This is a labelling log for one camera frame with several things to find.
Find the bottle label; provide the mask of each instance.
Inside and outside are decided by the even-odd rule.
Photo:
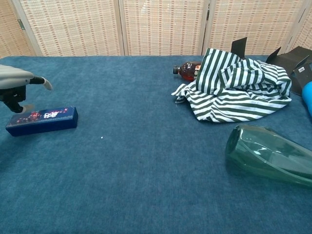
[[[196,80],[196,78],[197,78],[197,75],[198,75],[198,73],[199,73],[199,69],[200,69],[200,65],[197,65],[197,66],[195,67],[194,80]]]

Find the striped fabric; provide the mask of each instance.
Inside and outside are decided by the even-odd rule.
[[[208,49],[197,79],[172,95],[188,100],[198,120],[252,121],[289,104],[291,84],[281,67]]]

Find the blue felt surface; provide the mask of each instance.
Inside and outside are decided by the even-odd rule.
[[[310,233],[311,189],[227,165],[237,123],[199,122],[187,102],[175,104],[184,81],[173,65],[201,58],[0,59],[53,84],[52,92],[28,85],[25,103],[79,114],[76,129],[12,137],[12,113],[0,105],[0,233]],[[291,98],[245,123],[312,150],[312,119]]]

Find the blue box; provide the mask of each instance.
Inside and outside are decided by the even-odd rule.
[[[75,106],[32,111],[13,115],[6,130],[14,137],[76,128],[78,113]]]

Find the woven screen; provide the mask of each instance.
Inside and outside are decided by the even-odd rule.
[[[292,48],[297,46],[312,49],[312,9],[304,21]]]
[[[283,46],[302,3],[303,0],[216,0],[208,45],[230,51],[233,40],[248,37],[246,55],[268,55]]]
[[[124,0],[129,55],[196,55],[205,0]]]
[[[1,0],[0,7],[0,58],[6,56],[35,55],[20,28],[9,0]]]
[[[44,56],[120,55],[114,0],[20,0]]]

